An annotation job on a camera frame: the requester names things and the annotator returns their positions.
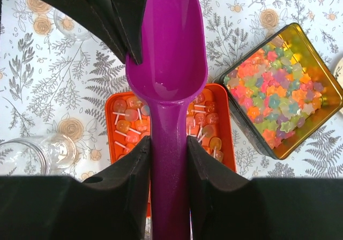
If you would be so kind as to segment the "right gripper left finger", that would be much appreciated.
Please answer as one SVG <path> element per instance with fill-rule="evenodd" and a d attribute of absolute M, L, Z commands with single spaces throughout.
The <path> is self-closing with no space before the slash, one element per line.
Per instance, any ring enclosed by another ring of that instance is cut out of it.
<path fill-rule="evenodd" d="M 151 139 L 79 182 L 69 176 L 1 177 L 1 239 L 143 239 Z"/>

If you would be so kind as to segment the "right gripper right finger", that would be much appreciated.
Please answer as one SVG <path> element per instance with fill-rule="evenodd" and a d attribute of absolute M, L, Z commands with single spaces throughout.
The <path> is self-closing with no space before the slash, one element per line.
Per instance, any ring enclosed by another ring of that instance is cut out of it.
<path fill-rule="evenodd" d="M 194 239 L 342 239 L 342 180 L 248 180 L 187 138 Z"/>

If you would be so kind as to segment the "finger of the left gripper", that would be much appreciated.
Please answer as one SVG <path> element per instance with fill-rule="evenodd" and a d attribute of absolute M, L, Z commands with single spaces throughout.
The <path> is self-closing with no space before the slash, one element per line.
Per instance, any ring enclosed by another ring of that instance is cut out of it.
<path fill-rule="evenodd" d="M 92 0 L 42 0 L 65 15 L 74 19 L 84 28 L 103 41 L 115 56 L 125 63 L 126 50 L 118 39 L 115 29 Z"/>
<path fill-rule="evenodd" d="M 136 64 L 143 62 L 141 26 L 147 0 L 90 0 L 102 21 L 109 27 L 122 60 L 129 54 Z"/>

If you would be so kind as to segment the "purple plastic scoop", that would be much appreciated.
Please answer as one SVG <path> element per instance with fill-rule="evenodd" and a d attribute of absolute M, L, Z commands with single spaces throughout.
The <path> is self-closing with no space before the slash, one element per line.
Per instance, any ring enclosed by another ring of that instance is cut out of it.
<path fill-rule="evenodd" d="M 150 108 L 152 237 L 189 239 L 186 113 L 208 73 L 199 0 L 147 0 L 141 39 L 126 77 Z"/>

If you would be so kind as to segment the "clear glass jar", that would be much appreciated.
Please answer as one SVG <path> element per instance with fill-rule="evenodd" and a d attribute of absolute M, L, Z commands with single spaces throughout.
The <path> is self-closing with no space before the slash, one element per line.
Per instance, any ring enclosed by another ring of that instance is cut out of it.
<path fill-rule="evenodd" d="M 1 143 L 1 175 L 60 175 L 76 156 L 75 143 L 64 134 L 11 139 Z"/>

